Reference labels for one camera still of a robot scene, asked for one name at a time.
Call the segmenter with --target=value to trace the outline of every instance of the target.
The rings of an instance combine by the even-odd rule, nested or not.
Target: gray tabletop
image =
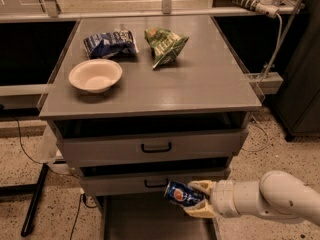
[[[189,36],[175,62],[152,69],[144,30],[168,28]],[[113,57],[123,74],[102,94],[75,89],[71,69],[88,60],[83,39],[96,33],[130,30],[140,52]],[[261,106],[221,34],[207,15],[82,19],[40,112],[45,120],[177,113],[252,111]]]

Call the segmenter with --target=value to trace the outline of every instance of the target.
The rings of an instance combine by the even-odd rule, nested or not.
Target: green chip bag
[[[189,39],[164,28],[146,29],[144,37],[155,57],[153,68],[174,61]]]

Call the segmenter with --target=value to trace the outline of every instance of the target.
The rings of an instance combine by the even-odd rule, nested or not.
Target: drawer
[[[224,158],[92,167],[83,170],[80,184],[89,196],[164,191],[169,181],[188,183],[195,179],[223,179],[228,169],[217,167]]]
[[[68,139],[58,144],[70,166],[173,161],[237,154],[247,130]]]

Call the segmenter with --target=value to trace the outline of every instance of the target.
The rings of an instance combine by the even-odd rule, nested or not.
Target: speckled floor
[[[285,132],[268,108],[255,112],[254,117],[259,123],[250,123],[249,136],[243,150],[231,163],[229,178],[237,181],[257,180],[269,170],[283,170],[320,192],[320,137],[297,137],[288,143],[284,140]],[[40,161],[45,124],[38,120],[23,120],[20,124],[25,151],[34,160]],[[41,165],[35,164],[23,153],[16,126],[13,120],[0,122],[1,186],[35,183],[41,169]],[[49,171],[34,230],[25,239],[69,239],[79,197],[77,178]],[[20,232],[30,198],[30,195],[0,198],[0,239],[21,238]],[[320,239],[320,228],[309,222],[289,225],[253,216],[233,219],[217,217],[217,221],[221,240]],[[98,209],[89,209],[81,204],[72,239],[99,239],[100,223]]]

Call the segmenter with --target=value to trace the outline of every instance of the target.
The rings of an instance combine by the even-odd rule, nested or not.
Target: blue chip bag
[[[83,41],[90,59],[108,59],[118,53],[137,54],[139,52],[129,30],[95,34]]]

